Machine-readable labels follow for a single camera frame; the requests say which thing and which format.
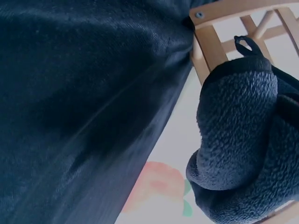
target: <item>black cloth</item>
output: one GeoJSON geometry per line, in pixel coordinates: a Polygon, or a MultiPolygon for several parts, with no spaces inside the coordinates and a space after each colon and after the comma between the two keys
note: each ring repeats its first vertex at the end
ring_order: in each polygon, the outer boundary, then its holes
{"type": "Polygon", "coordinates": [[[203,84],[202,142],[186,171],[196,204],[217,224],[251,224],[299,196],[299,81],[251,39],[235,42],[245,57],[219,65],[203,84]]]}
{"type": "Polygon", "coordinates": [[[191,69],[208,0],[0,1],[0,223],[112,224],[191,69]]]}

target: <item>chair backrest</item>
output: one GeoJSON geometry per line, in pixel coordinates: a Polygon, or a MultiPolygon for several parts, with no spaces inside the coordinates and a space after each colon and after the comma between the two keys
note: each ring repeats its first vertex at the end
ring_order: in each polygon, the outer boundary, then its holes
{"type": "Polygon", "coordinates": [[[209,73],[219,64],[228,60],[227,53],[235,50],[234,40],[221,42],[213,24],[232,17],[240,17],[248,36],[259,45],[263,55],[273,60],[264,43],[265,40],[288,33],[299,56],[299,25],[290,7],[299,4],[299,0],[220,0],[190,10],[190,18],[195,26],[191,59],[201,84],[209,73]],[[258,26],[250,14],[266,10],[258,26]],[[266,28],[274,14],[282,22],[281,26],[266,28]]]}

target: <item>wooden slat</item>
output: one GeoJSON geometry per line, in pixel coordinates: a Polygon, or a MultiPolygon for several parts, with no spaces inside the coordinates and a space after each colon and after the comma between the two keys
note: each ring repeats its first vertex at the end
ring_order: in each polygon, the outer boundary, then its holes
{"type": "Polygon", "coordinates": [[[192,51],[192,57],[194,59],[201,59],[203,58],[203,55],[202,55],[202,51],[200,49],[200,46],[198,44],[198,41],[195,37],[195,35],[193,36],[193,51],[192,51]]]}
{"type": "MultiPolygon", "coordinates": [[[[246,15],[240,18],[244,27],[246,28],[248,35],[251,36],[254,31],[256,30],[256,25],[253,22],[252,18],[250,15],[246,15]]],[[[264,42],[263,39],[254,39],[254,41],[256,42],[256,44],[260,47],[261,52],[263,53],[264,57],[267,58],[272,64],[273,64],[273,60],[270,56],[270,53],[267,49],[267,46],[264,42]]]]}
{"type": "Polygon", "coordinates": [[[206,65],[206,61],[205,61],[204,57],[202,57],[201,59],[195,59],[192,56],[191,56],[191,61],[196,70],[199,82],[201,85],[203,85],[205,79],[210,74],[209,68],[206,65]]]}
{"type": "Polygon", "coordinates": [[[232,17],[249,15],[258,10],[273,10],[279,7],[290,7],[299,0],[220,0],[200,7],[192,8],[189,16],[195,29],[209,26],[218,21],[232,17]],[[201,12],[203,18],[197,18],[196,13],[201,12]]]}
{"type": "Polygon", "coordinates": [[[195,30],[195,36],[199,42],[209,71],[212,71],[219,64],[228,61],[228,57],[222,48],[222,44],[213,26],[195,30]]]}
{"type": "MultiPolygon", "coordinates": [[[[283,35],[285,33],[286,31],[283,25],[271,27],[265,31],[264,35],[262,36],[262,39],[268,40],[276,36],[283,35]]],[[[222,43],[222,47],[226,53],[232,52],[235,50],[235,42],[234,40],[225,41],[222,43]]]]}
{"type": "Polygon", "coordinates": [[[290,8],[279,8],[276,10],[285,30],[289,34],[294,48],[299,56],[299,27],[296,18],[290,8]]]}
{"type": "Polygon", "coordinates": [[[267,11],[265,13],[265,15],[262,18],[260,24],[257,26],[255,31],[253,31],[253,34],[251,36],[252,38],[260,39],[263,36],[263,34],[265,33],[265,31],[267,29],[267,24],[272,19],[274,14],[275,14],[275,12],[273,10],[267,11]]]}

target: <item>metal screw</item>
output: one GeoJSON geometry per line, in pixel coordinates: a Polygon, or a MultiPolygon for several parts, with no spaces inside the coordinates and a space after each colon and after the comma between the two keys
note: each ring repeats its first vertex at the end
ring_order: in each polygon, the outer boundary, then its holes
{"type": "Polygon", "coordinates": [[[203,19],[205,15],[202,12],[196,13],[195,16],[199,19],[203,19]]]}

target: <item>dark blue fabric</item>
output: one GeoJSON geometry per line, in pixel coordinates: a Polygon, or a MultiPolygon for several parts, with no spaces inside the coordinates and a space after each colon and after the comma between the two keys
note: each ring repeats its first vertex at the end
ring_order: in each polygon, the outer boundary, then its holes
{"type": "Polygon", "coordinates": [[[245,57],[204,82],[202,143],[186,170],[196,204],[217,224],[251,224],[299,195],[298,81],[271,66],[252,40],[235,41],[245,57]]]}
{"type": "Polygon", "coordinates": [[[112,224],[209,0],[0,1],[0,223],[112,224]]]}

